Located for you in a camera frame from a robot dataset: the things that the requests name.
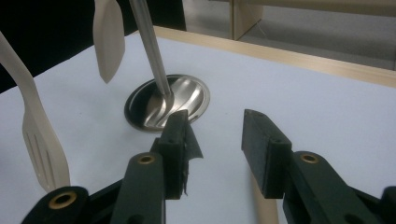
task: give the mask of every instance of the table surface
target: table surface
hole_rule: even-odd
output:
[[[189,196],[167,201],[168,223],[254,223],[249,170],[240,149],[243,111],[267,114],[293,143],[326,158],[345,181],[379,197],[396,185],[396,73],[156,27],[167,74],[200,78],[211,91],[192,124],[204,158],[192,160]],[[130,93],[152,79],[139,34],[126,36],[115,77],[99,77],[93,48],[35,82],[63,145],[72,185],[90,193],[121,179],[157,133],[123,116]],[[0,95],[0,223],[21,222],[46,194],[21,135],[18,88]]]

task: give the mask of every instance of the metal ladle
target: metal ladle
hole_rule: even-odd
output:
[[[200,79],[187,75],[165,74],[146,0],[130,0],[154,79],[141,85],[128,98],[124,113],[137,129],[160,132],[168,117],[182,109],[189,121],[198,119],[209,105],[209,89]]]

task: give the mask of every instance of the black cloth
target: black cloth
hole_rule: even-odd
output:
[[[147,0],[154,25],[186,30],[182,0]],[[118,0],[125,34],[137,30],[128,0]],[[0,30],[35,77],[93,45],[94,0],[3,0]],[[16,84],[0,65],[0,92]]]

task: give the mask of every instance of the gray floor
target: gray floor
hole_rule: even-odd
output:
[[[187,30],[228,38],[228,2],[183,0]],[[240,41],[396,70],[396,18],[265,7]]]

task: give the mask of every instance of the ladle handle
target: ladle handle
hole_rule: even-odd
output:
[[[148,55],[148,61],[158,90],[162,95],[170,94],[171,90],[166,78],[165,69],[163,68],[163,59],[161,58],[160,49],[155,37],[148,4],[146,0],[130,0],[129,2]]]

